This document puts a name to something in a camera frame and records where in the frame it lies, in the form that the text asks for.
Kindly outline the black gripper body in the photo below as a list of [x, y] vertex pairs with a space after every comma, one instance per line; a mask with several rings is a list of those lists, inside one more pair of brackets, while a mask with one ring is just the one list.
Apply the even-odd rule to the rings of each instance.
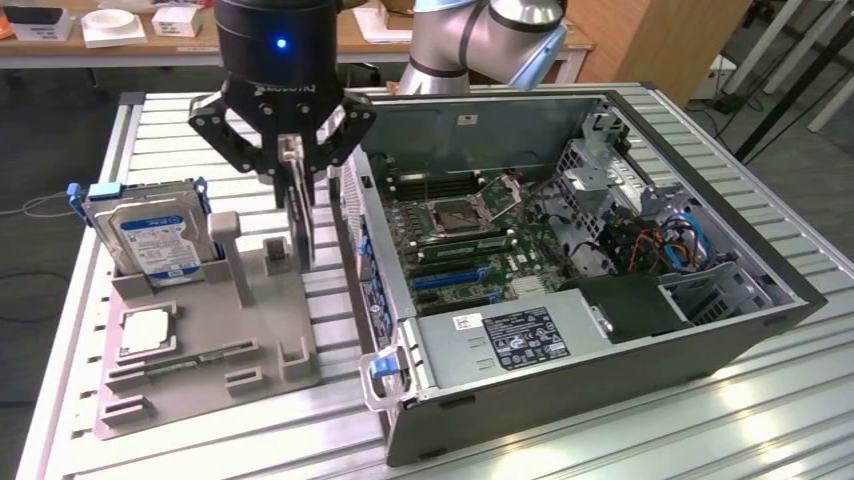
[[264, 138], [308, 145], [343, 98], [336, 73], [339, 1], [216, 1], [227, 77], [213, 107]]

